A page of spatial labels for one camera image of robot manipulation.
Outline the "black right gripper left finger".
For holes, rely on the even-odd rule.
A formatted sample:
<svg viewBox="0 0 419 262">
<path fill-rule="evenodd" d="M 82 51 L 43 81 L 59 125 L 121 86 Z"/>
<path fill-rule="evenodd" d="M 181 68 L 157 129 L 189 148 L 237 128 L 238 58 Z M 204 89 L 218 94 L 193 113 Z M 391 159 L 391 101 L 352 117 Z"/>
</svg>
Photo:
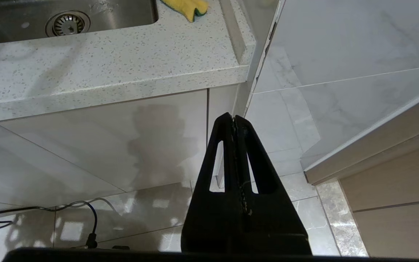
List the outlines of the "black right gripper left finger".
<svg viewBox="0 0 419 262">
<path fill-rule="evenodd" d="M 223 146 L 224 192 L 211 192 L 219 144 Z M 191 253 L 248 252 L 247 206 L 243 184 L 248 181 L 247 158 L 241 155 L 236 122 L 229 113 L 219 116 L 201 165 L 181 236 L 181 250 Z"/>
</svg>

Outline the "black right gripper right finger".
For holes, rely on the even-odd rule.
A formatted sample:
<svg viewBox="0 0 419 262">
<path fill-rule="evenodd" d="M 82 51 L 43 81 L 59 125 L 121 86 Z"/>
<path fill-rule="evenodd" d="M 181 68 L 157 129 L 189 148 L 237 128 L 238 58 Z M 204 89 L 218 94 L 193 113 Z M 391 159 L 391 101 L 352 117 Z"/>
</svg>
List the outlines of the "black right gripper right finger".
<svg viewBox="0 0 419 262">
<path fill-rule="evenodd" d="M 252 124 L 237 117 L 243 237 L 257 253 L 311 255 L 309 237 Z"/>
</svg>

